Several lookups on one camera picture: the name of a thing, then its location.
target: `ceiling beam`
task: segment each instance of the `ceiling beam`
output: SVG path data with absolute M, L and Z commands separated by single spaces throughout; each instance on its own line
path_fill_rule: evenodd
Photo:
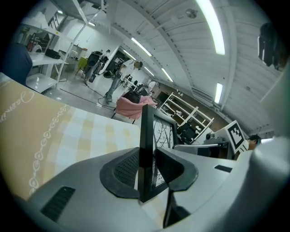
M 236 65 L 237 65 L 237 28 L 235 23 L 235 18 L 232 14 L 230 4 L 228 0 L 221 0 L 222 9 L 225 13 L 227 20 L 227 29 L 229 33 L 229 53 L 230 53 L 230 68 L 227 77 L 227 84 L 225 85 L 225 91 L 222 95 L 222 106 L 221 111 L 226 105 L 228 96 L 230 94 L 232 83 L 235 77 Z
M 139 5 L 137 5 L 135 2 L 133 2 L 132 0 L 119 0 L 122 1 L 124 3 L 126 3 L 127 5 L 129 5 L 130 7 L 132 7 L 134 10 L 136 10 L 139 14 L 141 14 L 154 28 L 159 27 L 159 23 L 157 23 L 143 8 L 141 8 Z M 165 40 L 165 42 L 167 43 L 167 45 L 170 47 L 170 49 L 173 51 L 173 53 L 175 54 L 178 62 L 180 63 L 189 83 L 192 83 L 191 81 L 191 77 L 190 77 L 190 73 L 187 71 L 186 65 L 183 62 L 183 59 L 179 53 L 179 51 L 177 50 L 175 44 L 172 42 L 172 40 L 170 39 L 170 37 L 165 33 L 165 31 L 162 28 L 158 28 L 156 29 L 156 31 L 159 33 L 159 35 Z

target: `ceiling duct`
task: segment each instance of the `ceiling duct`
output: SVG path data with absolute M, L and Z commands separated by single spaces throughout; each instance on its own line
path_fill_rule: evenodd
M 213 102 L 213 97 L 210 96 L 209 94 L 207 94 L 207 93 L 205 93 L 205 92 L 203 92 L 203 91 L 201 91 L 201 90 L 199 90 L 199 89 L 197 89 L 195 87 L 191 87 L 191 90 L 192 90 L 193 94 L 201 97 L 202 99 L 204 99 L 204 100 L 206 100 L 206 101 L 208 101 L 210 103 Z

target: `black plastic part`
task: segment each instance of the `black plastic part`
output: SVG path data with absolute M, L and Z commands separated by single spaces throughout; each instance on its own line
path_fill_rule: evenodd
M 189 215 L 190 213 L 185 208 L 176 204 L 173 191 L 169 190 L 163 228 L 171 226 Z
M 100 180 L 104 187 L 120 198 L 139 198 L 134 189 L 135 177 L 139 167 L 139 148 L 106 163 L 100 170 Z
M 185 191 L 197 179 L 198 169 L 193 163 L 162 148 L 157 148 L 155 155 L 157 167 L 171 191 Z
M 221 166 L 221 165 L 215 166 L 214 168 L 221 170 L 221 171 L 224 171 L 224 172 L 229 172 L 229 173 L 232 171 L 232 168 Z
M 43 207 L 41 213 L 56 222 L 75 191 L 74 188 L 61 187 Z
M 174 119 L 166 116 L 159 110 L 151 106 L 145 105 L 142 108 L 141 134 L 140 134 L 140 160 L 138 172 L 138 191 L 140 193 L 140 201 L 146 202 L 167 188 L 167 184 L 153 188 L 153 122 L 154 116 L 170 123 L 173 129 L 173 142 L 178 144 L 176 122 Z

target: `fluorescent light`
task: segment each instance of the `fluorescent light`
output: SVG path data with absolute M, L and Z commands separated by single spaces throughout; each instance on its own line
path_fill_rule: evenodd
M 165 73 L 165 75 L 168 77 L 168 79 L 173 82 L 173 80 L 171 79 L 171 77 L 168 75 L 168 73 L 164 70 L 164 68 L 162 68 L 162 71 Z
M 130 56 L 133 60 L 136 60 L 130 53 L 128 53 L 127 51 L 123 50 L 123 52 L 125 52 L 128 56 Z
M 267 142 L 270 142 L 270 141 L 272 141 L 272 140 L 273 140 L 273 138 L 262 139 L 262 140 L 261 140 L 261 143 L 267 143 Z
M 136 39 L 132 38 L 131 40 L 134 41 L 134 43 L 137 44 L 140 48 L 142 48 L 142 50 L 146 52 L 148 56 L 152 56 Z
M 146 67 L 144 67 L 148 72 L 150 72 L 150 70 Z M 152 72 L 150 72 L 150 74 L 154 77 L 154 74 Z
M 216 47 L 216 53 L 220 55 L 225 54 L 225 45 L 222 37 L 221 26 L 218 22 L 218 17 L 213 9 L 213 5 L 210 0 L 196 0 L 200 9 L 202 10 L 205 19 L 208 22 L 209 28 L 212 32 L 214 45 Z
M 222 95 L 222 84 L 217 83 L 217 91 L 216 91 L 216 97 L 214 99 L 215 103 L 219 103 L 219 100 L 221 99 L 221 95 Z

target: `pink cushion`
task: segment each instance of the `pink cushion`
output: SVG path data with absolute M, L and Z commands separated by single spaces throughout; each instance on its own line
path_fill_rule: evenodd
M 137 120 L 142 114 L 142 107 L 147 104 L 150 106 L 157 105 L 157 103 L 152 101 L 150 96 L 142 96 L 139 103 L 133 103 L 127 98 L 120 97 L 117 101 L 115 112 L 133 120 Z

